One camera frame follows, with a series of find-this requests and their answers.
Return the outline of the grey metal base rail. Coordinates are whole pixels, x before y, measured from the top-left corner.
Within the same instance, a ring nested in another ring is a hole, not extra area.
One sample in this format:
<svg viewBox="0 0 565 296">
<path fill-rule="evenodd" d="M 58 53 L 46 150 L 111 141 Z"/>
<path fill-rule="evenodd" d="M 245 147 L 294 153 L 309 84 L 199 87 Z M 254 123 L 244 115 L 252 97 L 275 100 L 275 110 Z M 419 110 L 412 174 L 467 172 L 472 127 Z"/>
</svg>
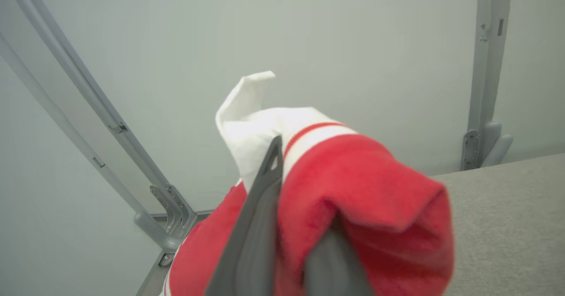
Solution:
<svg viewBox="0 0 565 296">
<path fill-rule="evenodd" d="M 212 210 L 196 212 L 196 219 L 192 221 L 189 226 L 188 233 L 196 226 L 196 224 L 204 221 Z M 152 215 L 159 225 L 162 225 L 162 220 L 166 217 L 164 214 Z M 155 260 L 152 268 L 149 270 L 145 280 L 141 284 L 136 296 L 159 296 L 163 290 L 168 272 L 171 268 L 173 254 L 166 254 L 161 251 Z"/>
</svg>

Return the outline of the grey metal frame post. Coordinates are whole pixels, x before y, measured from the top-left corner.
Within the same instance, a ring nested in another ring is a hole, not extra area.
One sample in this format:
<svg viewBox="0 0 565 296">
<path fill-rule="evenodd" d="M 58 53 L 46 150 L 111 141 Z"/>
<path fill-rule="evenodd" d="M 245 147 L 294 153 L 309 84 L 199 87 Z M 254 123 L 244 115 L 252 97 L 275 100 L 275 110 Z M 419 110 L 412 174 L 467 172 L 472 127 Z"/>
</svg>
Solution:
<svg viewBox="0 0 565 296">
<path fill-rule="evenodd" d="M 513 137 L 494 119 L 511 0 L 478 0 L 471 98 L 460 169 L 501 164 Z"/>
<path fill-rule="evenodd" d="M 150 191 L 167 213 L 164 228 L 143 207 L 136 208 L 135 223 L 165 253 L 174 253 L 185 234 L 196 221 L 196 213 L 176 187 L 167 180 L 157 164 L 141 145 L 129 125 L 95 81 L 43 0 L 16 0 L 53 57 L 68 75 L 81 95 L 95 111 L 132 161 L 150 181 Z"/>
</svg>

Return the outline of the red lettered basketball jersey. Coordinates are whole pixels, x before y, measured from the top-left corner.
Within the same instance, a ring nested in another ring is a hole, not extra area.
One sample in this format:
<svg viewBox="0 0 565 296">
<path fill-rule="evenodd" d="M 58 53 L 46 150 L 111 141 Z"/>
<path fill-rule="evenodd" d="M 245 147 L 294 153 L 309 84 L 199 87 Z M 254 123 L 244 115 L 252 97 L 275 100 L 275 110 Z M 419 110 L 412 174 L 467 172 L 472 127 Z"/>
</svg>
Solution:
<svg viewBox="0 0 565 296">
<path fill-rule="evenodd" d="M 264 71 L 242 77 L 215 115 L 240 178 L 188 234 L 159 296 L 204 296 L 272 139 L 282 188 L 274 296 L 305 296 L 305 260 L 338 221 L 376 296 L 442 296 L 454 270 L 448 192 L 382 144 L 312 107 L 262 109 Z"/>
</svg>

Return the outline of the grey fabric sofa cushion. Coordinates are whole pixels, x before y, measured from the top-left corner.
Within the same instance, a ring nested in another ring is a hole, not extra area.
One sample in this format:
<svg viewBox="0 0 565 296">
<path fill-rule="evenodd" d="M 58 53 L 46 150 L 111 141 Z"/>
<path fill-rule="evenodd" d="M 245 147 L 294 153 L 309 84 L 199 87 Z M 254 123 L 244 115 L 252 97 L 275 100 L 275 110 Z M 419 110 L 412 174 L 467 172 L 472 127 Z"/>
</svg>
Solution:
<svg viewBox="0 0 565 296">
<path fill-rule="evenodd" d="M 444 296 L 565 296 L 565 154 L 434 179 L 455 238 Z"/>
</svg>

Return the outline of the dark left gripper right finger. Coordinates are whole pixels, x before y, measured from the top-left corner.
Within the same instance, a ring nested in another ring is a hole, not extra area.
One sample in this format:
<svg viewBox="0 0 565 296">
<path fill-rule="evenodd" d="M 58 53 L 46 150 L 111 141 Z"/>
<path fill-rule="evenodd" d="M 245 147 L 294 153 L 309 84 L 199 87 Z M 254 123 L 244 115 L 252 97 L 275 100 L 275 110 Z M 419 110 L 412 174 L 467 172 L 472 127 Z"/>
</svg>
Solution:
<svg viewBox="0 0 565 296">
<path fill-rule="evenodd" d="M 375 296 L 357 253 L 340 231 L 327 230 L 305 259 L 305 296 Z"/>
</svg>

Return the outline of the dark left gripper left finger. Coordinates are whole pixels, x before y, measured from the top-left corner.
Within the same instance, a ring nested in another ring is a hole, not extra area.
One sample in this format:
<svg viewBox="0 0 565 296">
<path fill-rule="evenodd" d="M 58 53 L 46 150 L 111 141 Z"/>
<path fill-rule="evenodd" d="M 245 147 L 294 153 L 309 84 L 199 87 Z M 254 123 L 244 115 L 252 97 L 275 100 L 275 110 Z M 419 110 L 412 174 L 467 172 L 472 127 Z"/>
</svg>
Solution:
<svg viewBox="0 0 565 296">
<path fill-rule="evenodd" d="M 277 202 L 283 177 L 282 139 L 276 136 L 260 165 L 205 296 L 273 296 Z"/>
</svg>

